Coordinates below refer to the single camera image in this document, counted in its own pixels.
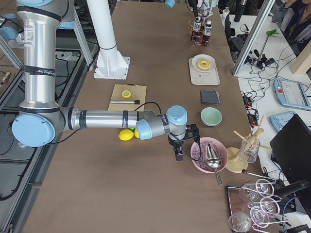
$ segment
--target wooden block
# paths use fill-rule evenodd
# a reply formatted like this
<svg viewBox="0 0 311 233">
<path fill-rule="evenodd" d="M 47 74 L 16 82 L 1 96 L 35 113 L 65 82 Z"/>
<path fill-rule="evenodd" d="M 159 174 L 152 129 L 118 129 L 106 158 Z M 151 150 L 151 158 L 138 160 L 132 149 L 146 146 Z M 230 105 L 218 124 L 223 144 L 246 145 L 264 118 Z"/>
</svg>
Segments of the wooden block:
<svg viewBox="0 0 311 233">
<path fill-rule="evenodd" d="M 131 92 L 132 96 L 129 99 L 124 99 L 122 97 L 122 91 L 128 90 Z M 134 101 L 134 100 L 140 100 L 140 104 L 143 104 L 146 99 L 146 92 L 147 92 L 147 87 L 146 86 L 139 86 L 139 85 L 132 85 L 132 84 L 127 84 L 127 85 L 120 85 L 116 84 L 113 88 L 113 92 L 111 95 L 110 100 L 129 100 L 129 101 Z M 139 104 L 119 104 L 119 103 L 110 103 L 108 110 L 109 111 L 133 111 L 139 107 Z M 138 111 L 143 111 L 144 106 L 138 109 Z"/>
<path fill-rule="evenodd" d="M 311 41 L 302 50 L 297 59 L 290 66 L 293 74 L 305 74 L 311 67 Z"/>
</svg>

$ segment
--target white bowl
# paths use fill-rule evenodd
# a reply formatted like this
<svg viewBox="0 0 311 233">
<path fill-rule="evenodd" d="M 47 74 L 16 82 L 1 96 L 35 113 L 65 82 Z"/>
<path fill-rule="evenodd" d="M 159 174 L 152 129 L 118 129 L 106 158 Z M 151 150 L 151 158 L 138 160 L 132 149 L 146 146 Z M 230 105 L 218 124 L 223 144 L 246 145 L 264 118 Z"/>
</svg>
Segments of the white bowl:
<svg viewBox="0 0 311 233">
<path fill-rule="evenodd" d="M 210 67 L 208 69 L 200 69 L 198 67 L 198 62 L 202 59 L 205 59 L 205 60 L 208 60 L 210 62 Z M 192 66 L 197 70 L 197 71 L 200 71 L 200 72 L 204 72 L 204 73 L 208 73 L 208 72 L 211 72 L 213 71 L 215 68 L 216 68 L 216 61 L 214 58 L 212 58 L 211 56 L 209 55 L 206 55 L 206 54 L 199 54 L 199 55 L 196 55 L 195 57 L 193 57 L 192 59 Z"/>
</svg>

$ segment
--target light blue joint cap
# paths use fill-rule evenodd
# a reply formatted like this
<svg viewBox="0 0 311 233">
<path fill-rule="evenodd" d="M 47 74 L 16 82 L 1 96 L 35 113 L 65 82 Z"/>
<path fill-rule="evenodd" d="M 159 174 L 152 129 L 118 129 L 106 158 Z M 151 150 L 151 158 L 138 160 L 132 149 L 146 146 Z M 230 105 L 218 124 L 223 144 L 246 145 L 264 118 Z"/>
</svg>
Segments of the light blue joint cap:
<svg viewBox="0 0 311 233">
<path fill-rule="evenodd" d="M 4 15 L 2 15 L 2 17 L 8 18 L 8 19 L 17 18 L 17 16 L 13 13 L 4 14 Z"/>
<path fill-rule="evenodd" d="M 152 138 L 150 125 L 145 119 L 136 122 L 136 129 L 141 140 Z"/>
<path fill-rule="evenodd" d="M 167 110 L 166 116 L 174 125 L 185 125 L 188 121 L 187 110 L 179 105 L 174 105 Z"/>
<path fill-rule="evenodd" d="M 176 2 L 174 0 L 166 0 L 165 1 L 165 5 L 168 7 L 168 8 L 173 8 L 175 6 Z"/>
<path fill-rule="evenodd" d="M 75 21 L 71 22 L 61 22 L 61 24 L 57 27 L 58 29 L 73 29 Z"/>
<path fill-rule="evenodd" d="M 15 40 L 18 32 L 13 28 L 0 28 L 0 36 L 5 40 Z"/>
<path fill-rule="evenodd" d="M 36 7 L 47 5 L 53 0 L 17 0 L 17 1 L 25 6 Z"/>
<path fill-rule="evenodd" d="M 12 125 L 14 137 L 29 147 L 41 147 L 55 137 L 53 125 L 43 116 L 25 113 L 16 117 Z"/>
</svg>

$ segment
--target scoop handle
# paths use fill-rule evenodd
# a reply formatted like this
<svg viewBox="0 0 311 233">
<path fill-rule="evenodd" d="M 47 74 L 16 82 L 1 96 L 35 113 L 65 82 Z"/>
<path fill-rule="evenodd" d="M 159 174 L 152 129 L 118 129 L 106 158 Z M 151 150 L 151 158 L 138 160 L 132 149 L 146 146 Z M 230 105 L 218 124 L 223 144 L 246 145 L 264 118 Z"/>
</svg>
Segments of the scoop handle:
<svg viewBox="0 0 311 233">
<path fill-rule="evenodd" d="M 223 186 L 222 180 L 221 180 L 220 175 L 219 175 L 219 173 L 218 173 L 218 169 L 217 169 L 217 168 L 214 168 L 214 171 L 215 171 L 216 180 L 217 180 L 218 185 L 219 185 L 219 186 Z"/>
</svg>

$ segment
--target pink bowl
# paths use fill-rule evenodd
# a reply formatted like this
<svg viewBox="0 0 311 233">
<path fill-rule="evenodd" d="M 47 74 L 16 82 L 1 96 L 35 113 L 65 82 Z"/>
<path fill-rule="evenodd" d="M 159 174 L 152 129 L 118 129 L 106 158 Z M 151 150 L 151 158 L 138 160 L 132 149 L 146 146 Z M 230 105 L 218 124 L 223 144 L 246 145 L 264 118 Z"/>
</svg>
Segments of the pink bowl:
<svg viewBox="0 0 311 233">
<path fill-rule="evenodd" d="M 200 139 L 200 143 L 201 143 L 201 148 L 202 148 L 202 153 L 204 153 L 204 147 L 208 144 L 208 143 L 212 143 L 212 145 L 214 146 L 214 149 L 217 151 L 220 159 L 222 160 L 222 166 L 218 169 L 218 171 L 221 171 L 225 168 L 225 166 L 228 163 L 228 153 L 227 150 L 225 149 L 224 145 L 216 140 L 215 138 L 212 137 L 202 137 Z M 193 143 L 193 145 L 191 146 L 191 157 L 193 159 L 198 159 L 200 157 L 200 149 L 199 146 L 196 142 Z M 201 158 L 199 159 L 199 161 L 192 161 L 193 164 L 195 165 L 195 167 L 197 169 L 199 169 L 202 172 L 205 173 L 214 173 L 213 169 L 210 169 L 209 167 L 207 167 L 204 162 L 203 162 L 203 155 L 201 156 Z"/>
</svg>

